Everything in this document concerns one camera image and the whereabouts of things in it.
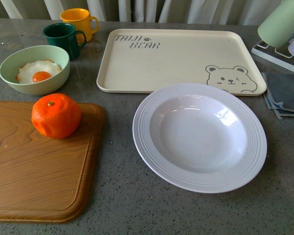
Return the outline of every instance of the white curtain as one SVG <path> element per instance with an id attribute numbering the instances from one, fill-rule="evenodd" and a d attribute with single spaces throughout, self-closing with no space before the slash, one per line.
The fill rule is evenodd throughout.
<path id="1" fill-rule="evenodd" d="M 69 8 L 99 21 L 260 25 L 282 0 L 0 0 L 0 18 L 59 20 Z"/>

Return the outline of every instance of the wooden cutting board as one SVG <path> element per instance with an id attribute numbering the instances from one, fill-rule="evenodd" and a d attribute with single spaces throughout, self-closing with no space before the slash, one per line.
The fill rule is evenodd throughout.
<path id="1" fill-rule="evenodd" d="M 32 125 L 33 104 L 0 101 L 0 222 L 69 222 L 90 196 L 104 110 L 79 104 L 78 129 L 51 139 Z"/>

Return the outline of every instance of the mug handle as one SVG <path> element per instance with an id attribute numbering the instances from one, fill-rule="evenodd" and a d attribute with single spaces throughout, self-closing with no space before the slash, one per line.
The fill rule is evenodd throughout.
<path id="1" fill-rule="evenodd" d="M 79 34 L 79 33 L 81 33 L 81 34 L 83 34 L 83 36 L 84 36 L 84 41 L 83 41 L 83 43 L 82 44 L 80 44 L 80 45 L 78 45 L 78 47 L 79 47 L 79 49 L 81 49 L 82 47 L 84 47 L 85 45 L 86 45 L 86 35 L 85 35 L 85 33 L 82 31 L 82 30 L 76 30 L 75 31 L 75 35 L 76 34 Z"/>
<path id="2" fill-rule="evenodd" d="M 96 33 L 99 30 L 99 21 L 98 21 L 98 19 L 95 16 L 90 16 L 89 19 L 90 20 L 95 20 L 96 23 L 97 23 L 97 28 L 92 29 L 92 34 L 94 34 L 94 33 Z"/>

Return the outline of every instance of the light green bowl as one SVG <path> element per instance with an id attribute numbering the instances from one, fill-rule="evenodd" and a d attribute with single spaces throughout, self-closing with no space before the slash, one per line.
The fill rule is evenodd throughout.
<path id="1" fill-rule="evenodd" d="M 51 78 L 33 84 L 20 84 L 16 80 L 20 67 L 37 60 L 52 60 L 61 71 Z M 69 54 L 60 47 L 41 45 L 19 50 L 6 58 L 0 66 L 0 77 L 10 87 L 24 94 L 44 95 L 59 89 L 70 74 Z"/>

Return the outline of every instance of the light green cup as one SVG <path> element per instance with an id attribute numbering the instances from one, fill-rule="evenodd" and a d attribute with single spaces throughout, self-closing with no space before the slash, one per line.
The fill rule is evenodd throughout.
<path id="1" fill-rule="evenodd" d="M 294 37 L 294 0 L 284 0 L 258 27 L 260 38 L 272 47 L 283 47 Z"/>

